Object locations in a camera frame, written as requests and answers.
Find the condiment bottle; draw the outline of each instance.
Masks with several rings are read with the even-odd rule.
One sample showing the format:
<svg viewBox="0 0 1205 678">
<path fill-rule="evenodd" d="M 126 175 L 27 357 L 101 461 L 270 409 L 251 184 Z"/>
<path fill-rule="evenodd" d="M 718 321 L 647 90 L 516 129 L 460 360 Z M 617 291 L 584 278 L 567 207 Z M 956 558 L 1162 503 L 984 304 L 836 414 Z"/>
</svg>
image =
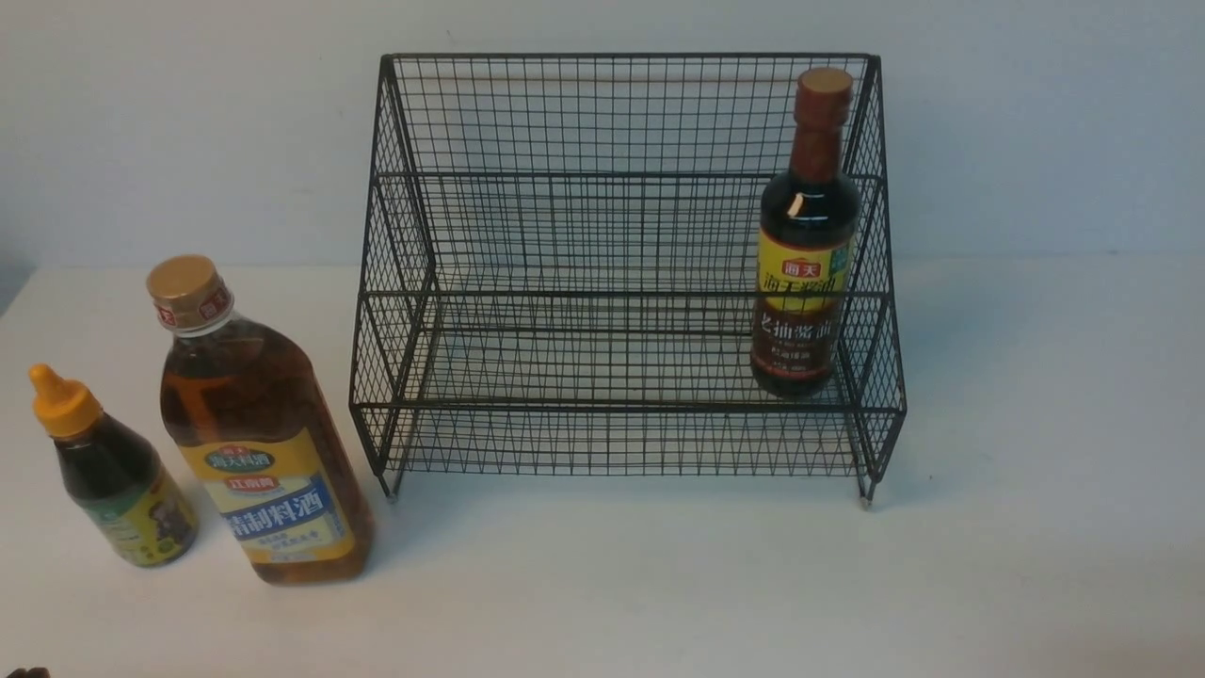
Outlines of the condiment bottle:
<svg viewBox="0 0 1205 678">
<path fill-rule="evenodd" d="M 751 367 L 781 399 L 822 391 L 833 377 L 841 291 L 853 261 L 858 189 L 841 172 L 841 125 L 853 78 L 831 67 L 799 77 L 790 163 L 762 193 Z"/>
<path fill-rule="evenodd" d="M 164 426 L 255 573 L 270 584 L 358 576 L 372 515 L 310 359 L 239 314 L 206 257 L 163 261 L 147 289 L 172 332 Z"/>
<path fill-rule="evenodd" d="M 196 517 L 151 443 L 105 414 L 83 384 L 45 365 L 30 369 L 29 381 L 67 494 L 117 555 L 139 567 L 183 555 L 196 537 Z"/>
</svg>

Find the wire rack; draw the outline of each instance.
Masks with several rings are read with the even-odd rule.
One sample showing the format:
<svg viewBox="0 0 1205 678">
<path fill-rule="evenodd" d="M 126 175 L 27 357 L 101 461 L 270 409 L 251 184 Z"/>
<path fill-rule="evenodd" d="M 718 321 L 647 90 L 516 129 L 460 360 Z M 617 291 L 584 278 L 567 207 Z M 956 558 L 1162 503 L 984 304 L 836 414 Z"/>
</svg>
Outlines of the wire rack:
<svg viewBox="0 0 1205 678">
<path fill-rule="evenodd" d="M 835 378 L 748 366 L 758 199 L 794 81 L 856 78 L 863 196 Z M 846 476 L 869 506 L 906 412 L 880 60 L 865 54 L 408 54 L 381 61 L 351 408 L 406 471 Z"/>
</svg>

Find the white wall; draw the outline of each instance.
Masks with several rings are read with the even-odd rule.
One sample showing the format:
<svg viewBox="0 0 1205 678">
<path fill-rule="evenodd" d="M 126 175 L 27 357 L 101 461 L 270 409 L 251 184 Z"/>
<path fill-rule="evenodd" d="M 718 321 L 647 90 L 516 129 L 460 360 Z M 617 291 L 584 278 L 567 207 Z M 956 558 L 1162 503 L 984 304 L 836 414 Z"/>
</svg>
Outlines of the white wall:
<svg viewBox="0 0 1205 678">
<path fill-rule="evenodd" d="M 1205 250 L 1205 4 L 1151 5 L 4 0 L 0 265 L 357 261 L 377 58 L 483 49 L 877 52 L 899 252 Z"/>
</svg>

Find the yellow label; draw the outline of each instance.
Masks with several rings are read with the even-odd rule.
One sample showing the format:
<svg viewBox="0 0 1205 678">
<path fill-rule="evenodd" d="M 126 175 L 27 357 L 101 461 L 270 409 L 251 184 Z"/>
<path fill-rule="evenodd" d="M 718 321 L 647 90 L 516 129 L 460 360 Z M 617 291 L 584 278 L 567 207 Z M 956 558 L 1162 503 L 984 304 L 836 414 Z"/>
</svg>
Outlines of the yellow label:
<svg viewBox="0 0 1205 678">
<path fill-rule="evenodd" d="M 786 244 L 760 229 L 757 249 L 759 291 L 792 294 L 844 291 L 850 270 L 850 243 L 806 249 Z M 837 302 L 836 296 L 770 296 L 766 302 L 788 312 L 823 309 Z"/>
<path fill-rule="evenodd" d="M 252 562 L 334 560 L 354 537 L 307 429 L 283 443 L 181 448 Z"/>
<path fill-rule="evenodd" d="M 166 562 L 193 543 L 196 515 L 161 470 L 149 488 L 80 506 L 105 533 L 117 555 L 139 567 Z"/>
</svg>

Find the wire mesh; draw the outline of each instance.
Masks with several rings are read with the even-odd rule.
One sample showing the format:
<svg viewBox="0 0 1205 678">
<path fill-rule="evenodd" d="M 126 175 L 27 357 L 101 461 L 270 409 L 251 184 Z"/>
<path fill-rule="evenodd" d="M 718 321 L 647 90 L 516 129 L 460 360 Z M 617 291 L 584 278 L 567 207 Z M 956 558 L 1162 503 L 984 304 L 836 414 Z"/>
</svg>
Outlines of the wire mesh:
<svg viewBox="0 0 1205 678">
<path fill-rule="evenodd" d="M 835 378 L 748 367 L 758 199 L 794 82 L 856 79 Z M 352 366 L 374 472 L 853 476 L 905 414 L 882 82 L 857 54 L 382 59 Z"/>
</svg>

